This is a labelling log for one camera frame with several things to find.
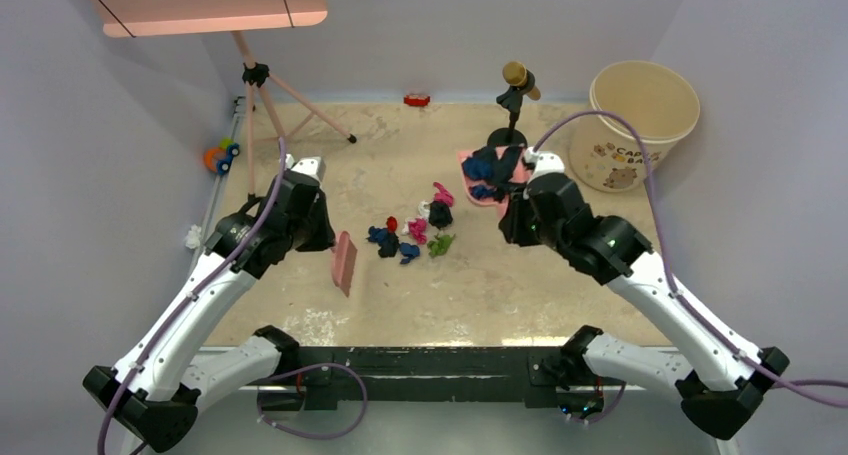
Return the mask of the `pink plastic dustpan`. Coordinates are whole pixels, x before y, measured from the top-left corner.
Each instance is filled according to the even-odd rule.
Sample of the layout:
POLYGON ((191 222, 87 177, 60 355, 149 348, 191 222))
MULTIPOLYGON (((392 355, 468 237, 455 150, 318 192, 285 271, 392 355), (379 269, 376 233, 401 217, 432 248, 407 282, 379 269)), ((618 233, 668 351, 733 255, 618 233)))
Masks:
POLYGON ((523 188, 531 171, 523 162, 525 147, 484 146, 457 153, 465 193, 478 206, 503 207, 509 196, 523 188))

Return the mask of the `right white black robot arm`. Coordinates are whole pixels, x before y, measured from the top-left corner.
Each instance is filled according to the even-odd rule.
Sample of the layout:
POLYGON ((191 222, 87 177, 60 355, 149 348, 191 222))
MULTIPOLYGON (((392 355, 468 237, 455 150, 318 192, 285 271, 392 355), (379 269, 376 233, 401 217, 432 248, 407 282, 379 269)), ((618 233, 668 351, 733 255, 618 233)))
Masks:
POLYGON ((510 244, 555 251, 635 307, 676 349, 662 354, 583 326, 561 349, 561 367, 573 381, 595 375, 662 393, 701 431, 729 440, 773 387, 763 372, 788 368, 780 349, 749 342, 666 274, 661 255, 630 222, 594 214, 562 173, 512 189, 499 229, 510 244))

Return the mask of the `pink hand brush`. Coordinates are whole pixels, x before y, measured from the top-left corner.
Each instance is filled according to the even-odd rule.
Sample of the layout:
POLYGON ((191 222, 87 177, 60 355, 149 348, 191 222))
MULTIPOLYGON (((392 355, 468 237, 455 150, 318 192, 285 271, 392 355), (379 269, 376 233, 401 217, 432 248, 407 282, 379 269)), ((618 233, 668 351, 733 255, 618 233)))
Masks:
POLYGON ((333 256, 331 264, 332 281, 345 297, 349 297, 358 250, 347 231, 342 231, 337 236, 331 252, 333 256))

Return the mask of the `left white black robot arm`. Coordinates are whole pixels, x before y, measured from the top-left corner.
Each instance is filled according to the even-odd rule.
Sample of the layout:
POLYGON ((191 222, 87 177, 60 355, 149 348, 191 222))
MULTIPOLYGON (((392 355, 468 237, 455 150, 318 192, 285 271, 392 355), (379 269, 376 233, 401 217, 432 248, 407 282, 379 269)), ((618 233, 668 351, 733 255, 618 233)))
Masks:
POLYGON ((287 169, 264 197, 251 196, 223 217, 183 288, 148 333, 115 364, 93 366, 84 389, 143 446, 164 453, 197 420, 222 387, 189 365, 232 305, 292 250, 332 248, 326 195, 317 174, 287 169))

